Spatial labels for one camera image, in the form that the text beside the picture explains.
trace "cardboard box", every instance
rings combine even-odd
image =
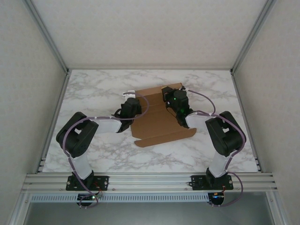
[[[196,128],[187,129],[181,127],[171,108],[168,108],[169,112],[167,111],[161,92],[161,89],[165,86],[136,91],[136,93],[144,95],[150,104],[148,112],[141,118],[135,120],[131,125],[132,136],[140,139],[135,141],[135,144],[139,147],[143,148],[172,142],[192,137],[196,133]],[[175,83],[167,86],[171,88],[180,88],[182,84]],[[144,111],[147,106],[145,100],[141,97],[137,97],[137,99],[140,100],[142,111]]]

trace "flattened cardboard box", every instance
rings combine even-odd
[[[145,96],[150,104],[148,112],[131,125],[132,136],[140,139],[135,141],[139,147],[172,142],[192,137],[196,133],[196,128],[181,127],[171,108],[168,108],[169,112],[167,111],[161,92],[165,86],[136,91],[136,93]],[[167,86],[178,89],[182,87],[182,84],[175,83]],[[140,101],[142,111],[145,111],[146,101],[141,97],[137,97],[137,99]]]

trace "white marble surface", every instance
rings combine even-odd
[[[204,70],[73,70],[46,157],[43,172],[71,171],[57,132],[77,111],[87,116],[110,115],[124,102],[122,92],[182,82],[209,96],[217,112],[228,110],[246,132],[229,71]],[[188,93],[194,110],[212,111],[206,99]],[[187,139],[139,148],[131,130],[94,136],[88,160],[95,172],[204,172],[215,150],[206,127]],[[257,172],[249,141],[229,166],[233,172]]]

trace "white wall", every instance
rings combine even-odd
[[[266,0],[33,0],[69,68],[227,68]]]
[[[22,1],[0,1],[0,221],[38,163],[64,79]]]
[[[300,1],[278,0],[236,81],[259,156],[300,224]]]

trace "black mounting plate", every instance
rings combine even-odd
[[[226,190],[233,190],[233,181],[231,180],[230,175],[223,176],[222,180],[219,182],[220,185],[210,186],[206,180],[206,175],[193,175],[191,176],[192,181],[188,183],[189,186],[193,188],[193,191],[202,191],[202,190],[223,190],[223,185]]]
[[[109,176],[94,176],[91,185],[88,187],[90,191],[107,191]],[[67,191],[85,191],[75,176],[69,176],[67,179]]]

